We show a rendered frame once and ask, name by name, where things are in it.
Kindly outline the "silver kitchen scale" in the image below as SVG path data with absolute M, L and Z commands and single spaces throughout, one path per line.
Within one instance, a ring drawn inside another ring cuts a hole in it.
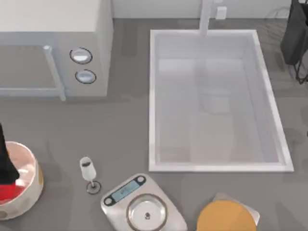
M 114 231 L 188 231 L 177 207 L 147 174 L 135 174 L 101 199 Z

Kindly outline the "small round microwave knob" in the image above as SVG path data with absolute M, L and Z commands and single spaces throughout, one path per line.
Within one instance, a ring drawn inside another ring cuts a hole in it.
M 75 73 L 75 79 L 82 84 L 92 84 L 96 81 L 96 74 L 88 69 Z

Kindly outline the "pale microwave oven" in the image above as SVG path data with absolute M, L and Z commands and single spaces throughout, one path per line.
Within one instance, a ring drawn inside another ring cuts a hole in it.
M 66 99 L 107 95 L 113 32 L 111 0 L 0 0 L 0 45 L 52 46 Z M 92 53 L 90 63 L 71 60 L 79 47 Z M 84 69 L 94 83 L 75 79 Z

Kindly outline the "clear wine glass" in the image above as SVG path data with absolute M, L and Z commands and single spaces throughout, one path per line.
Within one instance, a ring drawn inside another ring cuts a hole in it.
M 79 161 L 82 177 L 87 181 L 87 193 L 98 194 L 101 190 L 101 183 L 96 181 L 97 172 L 92 160 L 85 156 Z

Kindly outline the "large round microwave knob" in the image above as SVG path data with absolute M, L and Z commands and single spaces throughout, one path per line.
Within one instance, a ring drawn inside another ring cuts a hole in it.
M 70 50 L 69 56 L 71 60 L 77 64 L 88 64 L 93 59 L 92 53 L 82 47 Z

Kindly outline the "tall white tap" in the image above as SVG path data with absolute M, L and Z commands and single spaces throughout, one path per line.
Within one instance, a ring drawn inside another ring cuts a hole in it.
M 209 19 L 214 0 L 202 0 L 201 13 L 199 21 L 199 33 L 201 36 L 207 36 Z

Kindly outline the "white sink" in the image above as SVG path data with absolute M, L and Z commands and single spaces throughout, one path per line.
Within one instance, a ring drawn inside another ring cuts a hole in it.
M 149 170 L 294 171 L 255 30 L 151 30 Z

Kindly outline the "yellow round board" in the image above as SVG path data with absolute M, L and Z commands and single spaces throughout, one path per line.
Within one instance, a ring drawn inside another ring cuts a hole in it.
M 231 200 L 216 200 L 200 211 L 196 231 L 257 231 L 257 225 L 243 205 Z

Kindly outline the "grey microwave door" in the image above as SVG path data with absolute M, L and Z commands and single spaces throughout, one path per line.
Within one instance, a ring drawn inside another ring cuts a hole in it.
M 0 97 L 59 97 L 44 45 L 0 45 Z

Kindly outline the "grey square plate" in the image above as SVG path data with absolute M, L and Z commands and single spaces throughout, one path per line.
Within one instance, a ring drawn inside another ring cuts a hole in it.
M 245 205 L 244 203 L 236 200 L 235 198 L 223 193 L 223 192 L 218 192 L 215 194 L 214 198 L 212 199 L 212 202 L 214 201 L 218 201 L 218 200 L 228 200 L 228 201 L 233 201 L 233 202 L 236 202 L 240 205 L 242 205 L 244 208 L 247 209 L 247 211 L 251 214 L 254 222 L 255 222 L 255 225 L 258 226 L 258 223 L 259 223 L 259 220 L 260 220 L 260 214 L 258 211 L 254 210 L 253 208 Z

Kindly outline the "cream spotted bowl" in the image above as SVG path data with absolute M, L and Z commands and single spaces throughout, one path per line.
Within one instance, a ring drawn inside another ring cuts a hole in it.
M 16 181 L 17 189 L 13 198 L 0 201 L 0 221 L 19 217 L 30 210 L 44 187 L 43 173 L 32 151 L 14 141 L 7 141 L 6 148 L 20 178 Z

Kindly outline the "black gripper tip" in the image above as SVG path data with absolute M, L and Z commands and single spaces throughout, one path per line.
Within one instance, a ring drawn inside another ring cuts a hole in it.
M 9 157 L 2 124 L 0 123 L 0 185 L 11 185 L 19 177 L 20 174 Z

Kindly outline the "black metal stand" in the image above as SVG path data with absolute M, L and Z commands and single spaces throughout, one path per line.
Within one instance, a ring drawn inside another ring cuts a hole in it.
M 308 82 L 308 72 L 300 77 L 300 68 L 308 51 L 308 0 L 292 0 L 287 26 L 280 44 L 284 62 L 294 68 L 299 84 Z

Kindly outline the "red block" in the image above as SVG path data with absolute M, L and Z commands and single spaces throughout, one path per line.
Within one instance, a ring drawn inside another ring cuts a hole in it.
M 12 199 L 14 196 L 16 184 L 0 184 L 0 201 Z

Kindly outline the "small white wall socket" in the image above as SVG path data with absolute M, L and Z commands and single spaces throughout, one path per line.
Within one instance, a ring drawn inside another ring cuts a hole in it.
M 224 20 L 227 18 L 227 7 L 219 6 L 217 7 L 216 20 Z

